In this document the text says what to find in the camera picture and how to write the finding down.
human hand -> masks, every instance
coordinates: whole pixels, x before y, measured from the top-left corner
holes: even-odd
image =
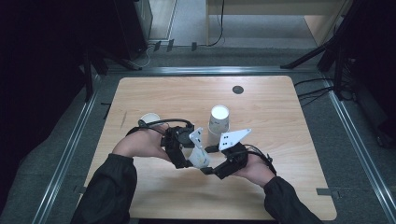
[[[167,125],[159,125],[154,127],[160,133],[165,133]],[[160,134],[151,129],[141,129],[135,133],[131,133],[121,139],[113,149],[113,154],[124,157],[156,157],[170,161],[168,155],[161,147]]]
[[[265,162],[260,157],[252,154],[247,155],[247,166],[233,173],[233,175],[244,177],[262,188],[275,177]]]

metal stand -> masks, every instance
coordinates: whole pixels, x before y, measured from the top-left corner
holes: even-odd
[[[329,41],[308,52],[303,57],[292,63],[280,65],[280,68],[293,69],[324,51],[324,54],[317,65],[318,70],[320,72],[327,72],[332,67],[332,64],[336,62],[333,91],[339,100],[343,100],[341,95],[341,81],[343,76],[343,68],[345,65],[346,46],[348,43],[350,43],[352,39],[351,37],[354,34],[354,30],[357,29],[357,24],[359,24],[357,20],[360,19],[358,14],[361,11],[363,3],[366,2],[368,1],[353,1],[351,8],[344,17],[344,20],[341,22],[340,27]]]
[[[84,74],[85,74],[85,102],[88,102],[93,94],[92,71],[90,61],[90,51],[85,48],[84,52]]]

black jacket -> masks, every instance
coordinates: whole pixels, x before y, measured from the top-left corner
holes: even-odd
[[[134,159],[109,154],[95,172],[71,223],[128,223],[136,189]],[[264,207],[282,224],[322,223],[298,199],[294,187],[277,176],[264,187]]]

metal frame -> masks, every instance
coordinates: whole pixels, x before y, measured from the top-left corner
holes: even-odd
[[[156,68],[147,68],[142,71],[125,71],[122,69],[120,71],[114,70],[112,73],[117,75],[125,75],[128,77],[164,77],[164,76],[263,76],[263,75],[281,75],[281,74],[295,74],[295,73],[319,73],[318,69],[312,66],[299,66],[299,68],[295,69],[280,69],[278,66],[252,66],[252,67],[239,67],[239,66],[214,66],[214,67],[156,67]],[[64,154],[59,161],[58,167],[47,186],[46,193],[41,201],[41,204],[35,214],[35,218],[33,223],[45,223],[50,210],[53,206],[53,203],[58,194],[59,188],[61,187],[64,176],[69,167],[70,161],[73,158],[74,151],[78,144],[78,140],[81,136],[82,130],[85,127],[87,119],[91,114],[93,104],[96,99],[96,95],[98,89],[101,85],[101,78],[96,75],[94,80],[94,86],[96,87],[93,96],[89,102],[87,102],[78,118],[78,122],[75,126],[74,131],[72,132],[68,144],[64,150]],[[326,87],[332,86],[330,81],[325,81],[324,85]],[[375,163],[371,159],[371,156],[361,141],[360,135],[353,124],[351,117],[347,113],[347,109],[343,102],[340,102],[337,99],[337,96],[334,92],[330,92],[330,98],[332,100],[332,104],[340,117],[340,120],[343,122],[346,132],[349,136],[349,139],[357,153],[359,160],[361,162],[361,166],[363,167],[365,173],[367,174],[370,183],[375,191],[375,194],[384,209],[384,212],[390,223],[396,223],[396,205],[395,201],[390,193],[389,188],[387,187],[382,175],[379,173],[377,168],[375,167]]]
[[[330,81],[325,81],[324,83],[326,87],[332,86],[332,82]],[[367,147],[362,142],[361,136],[356,129],[352,118],[349,116],[344,102],[338,100],[338,96],[335,92],[332,91],[329,92],[329,94],[332,104],[334,105],[340,120],[343,122],[346,133],[348,134],[352,146],[361,162],[361,166],[363,167],[364,172],[367,174],[367,177],[373,187],[373,190],[375,191],[382,209],[385,212],[385,215],[388,218],[389,223],[396,223],[396,204],[390,189],[376,168],[375,162],[372,160]]]

white paper cup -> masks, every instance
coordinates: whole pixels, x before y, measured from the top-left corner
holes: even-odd
[[[213,133],[209,127],[207,129],[208,129],[208,131],[207,131],[206,145],[208,147],[217,145],[220,142],[221,133]]]
[[[215,105],[210,113],[209,129],[212,133],[222,134],[230,129],[230,110],[225,105]]]
[[[198,169],[207,167],[210,163],[209,154],[198,147],[183,147],[181,152],[186,160],[192,163],[192,166]]]
[[[199,149],[198,147],[195,147],[192,150],[192,153],[188,159],[192,165],[198,169],[205,168],[210,163],[210,158],[207,152],[205,150]]]
[[[160,116],[158,114],[148,113],[148,114],[145,114],[141,119],[143,121],[145,121],[146,123],[151,123],[151,122],[160,120]],[[150,125],[150,127],[155,127],[157,125],[161,125],[161,123]]]

